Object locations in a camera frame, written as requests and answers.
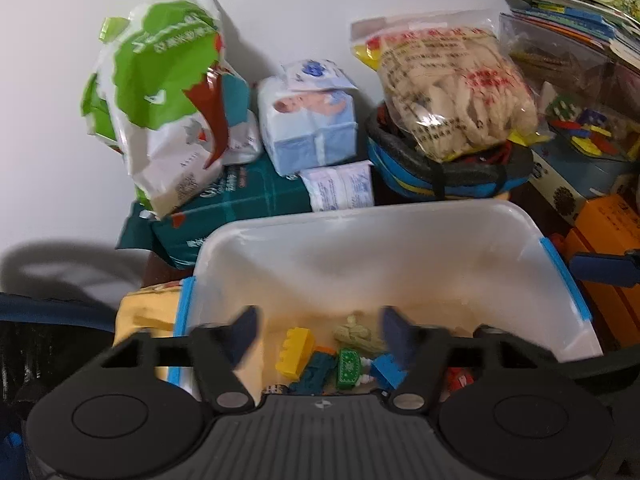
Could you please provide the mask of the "white plastic storage bin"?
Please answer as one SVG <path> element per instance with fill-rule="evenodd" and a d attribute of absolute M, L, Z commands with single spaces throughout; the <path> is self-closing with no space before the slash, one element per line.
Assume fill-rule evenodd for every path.
<path fill-rule="evenodd" d="M 551 350 L 597 356 L 582 295 L 553 245 L 520 207 L 462 200 L 237 221 L 206 238 L 179 334 L 260 310 L 260 332 L 238 376 L 253 396 L 281 381 L 291 328 L 319 346 L 349 318 L 370 330 L 392 306 L 420 325 L 471 333 L 482 324 Z"/>

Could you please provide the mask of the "orange cardboard box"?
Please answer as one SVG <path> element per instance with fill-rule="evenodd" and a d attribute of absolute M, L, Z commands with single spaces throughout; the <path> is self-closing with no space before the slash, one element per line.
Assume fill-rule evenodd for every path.
<path fill-rule="evenodd" d="M 567 234 L 565 257 L 620 346 L 638 344 L 639 215 L 619 195 L 590 200 Z"/>

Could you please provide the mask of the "yellow toy brick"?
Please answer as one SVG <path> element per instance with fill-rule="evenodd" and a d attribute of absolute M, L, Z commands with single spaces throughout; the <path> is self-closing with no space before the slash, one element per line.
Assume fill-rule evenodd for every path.
<path fill-rule="evenodd" d="M 314 353 L 314 348 L 316 340 L 309 328 L 290 328 L 286 331 L 279 352 L 276 371 L 286 379 L 298 382 Z"/>

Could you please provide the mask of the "small red toy block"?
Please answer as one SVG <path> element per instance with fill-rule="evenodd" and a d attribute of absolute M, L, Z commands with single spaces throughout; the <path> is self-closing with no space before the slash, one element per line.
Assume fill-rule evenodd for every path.
<path fill-rule="evenodd" d="M 448 367 L 445 373 L 444 390 L 454 393 L 474 382 L 473 374 L 464 367 Z"/>

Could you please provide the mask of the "clear bag of puzzle toys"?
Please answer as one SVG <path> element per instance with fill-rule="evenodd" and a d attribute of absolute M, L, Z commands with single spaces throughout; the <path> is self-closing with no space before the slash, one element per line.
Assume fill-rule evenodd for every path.
<path fill-rule="evenodd" d="M 500 16 L 500 40 L 547 126 L 591 158 L 639 159 L 639 59 L 569 29 Z"/>

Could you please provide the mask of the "light blue tissue pack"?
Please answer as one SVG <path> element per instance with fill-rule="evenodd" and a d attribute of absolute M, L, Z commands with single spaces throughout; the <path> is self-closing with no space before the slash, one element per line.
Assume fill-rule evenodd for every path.
<path fill-rule="evenodd" d="M 329 60 L 305 58 L 257 86 L 262 144 L 281 177 L 356 156 L 355 85 Z"/>

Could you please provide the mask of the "green toy block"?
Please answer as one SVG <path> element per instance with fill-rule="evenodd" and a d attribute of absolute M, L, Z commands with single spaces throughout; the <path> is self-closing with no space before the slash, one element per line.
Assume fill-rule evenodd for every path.
<path fill-rule="evenodd" d="M 336 388 L 350 390 L 358 385 L 361 376 L 361 358 L 356 350 L 342 349 L 337 355 Z"/>

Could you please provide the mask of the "yellow cloth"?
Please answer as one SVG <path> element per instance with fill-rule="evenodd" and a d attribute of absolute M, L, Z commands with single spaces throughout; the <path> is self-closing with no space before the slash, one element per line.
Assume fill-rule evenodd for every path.
<path fill-rule="evenodd" d="M 133 333 L 148 330 L 154 338 L 174 336 L 182 283 L 156 284 L 130 292 L 120 303 L 113 346 Z"/>

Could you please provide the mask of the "small white wipes packet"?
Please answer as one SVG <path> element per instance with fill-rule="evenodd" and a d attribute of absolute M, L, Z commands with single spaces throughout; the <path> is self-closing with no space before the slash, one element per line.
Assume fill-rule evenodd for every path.
<path fill-rule="evenodd" d="M 371 163 L 303 170 L 300 174 L 313 212 L 359 209 L 374 206 Z"/>

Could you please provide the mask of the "blue toy box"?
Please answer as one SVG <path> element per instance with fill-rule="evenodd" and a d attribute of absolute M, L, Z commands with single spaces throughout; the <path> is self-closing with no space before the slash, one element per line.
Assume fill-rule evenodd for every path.
<path fill-rule="evenodd" d="M 620 191 L 631 182 L 632 163 L 592 158 L 559 136 L 532 147 L 529 182 L 571 226 L 588 200 Z"/>

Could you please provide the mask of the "dark blue chair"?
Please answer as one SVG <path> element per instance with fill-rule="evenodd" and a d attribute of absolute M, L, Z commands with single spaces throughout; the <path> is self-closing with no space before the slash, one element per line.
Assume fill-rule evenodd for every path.
<path fill-rule="evenodd" d="M 104 304 L 1 294 L 1 321 L 67 325 L 114 333 L 116 311 Z"/>

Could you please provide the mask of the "clear bag of crackers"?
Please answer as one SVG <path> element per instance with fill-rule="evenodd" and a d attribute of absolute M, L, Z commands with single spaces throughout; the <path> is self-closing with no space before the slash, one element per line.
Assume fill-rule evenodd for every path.
<path fill-rule="evenodd" d="M 381 16 L 350 26 L 390 118 L 435 162 L 536 136 L 538 110 L 487 10 Z"/>

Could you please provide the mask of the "stack of books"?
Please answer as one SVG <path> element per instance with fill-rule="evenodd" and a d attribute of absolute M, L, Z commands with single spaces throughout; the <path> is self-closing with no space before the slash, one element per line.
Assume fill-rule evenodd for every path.
<path fill-rule="evenodd" d="M 639 22 L 586 0 L 506 0 L 514 18 L 608 52 L 639 70 Z"/>

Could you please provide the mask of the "blue toy brick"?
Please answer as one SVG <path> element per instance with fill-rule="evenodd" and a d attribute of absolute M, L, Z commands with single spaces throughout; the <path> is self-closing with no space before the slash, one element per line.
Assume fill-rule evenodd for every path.
<path fill-rule="evenodd" d="M 399 367 L 390 353 L 385 353 L 371 362 L 370 375 L 381 389 L 393 391 L 404 381 L 407 372 Z"/>

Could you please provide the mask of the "blue black helmet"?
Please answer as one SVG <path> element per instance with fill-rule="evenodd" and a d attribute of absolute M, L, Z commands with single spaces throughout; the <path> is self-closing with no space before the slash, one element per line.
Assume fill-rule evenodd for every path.
<path fill-rule="evenodd" d="M 494 198 L 524 184 L 534 168 L 533 152 L 508 141 L 452 162 L 435 162 L 400 130 L 382 104 L 363 124 L 375 184 L 404 202 Z"/>

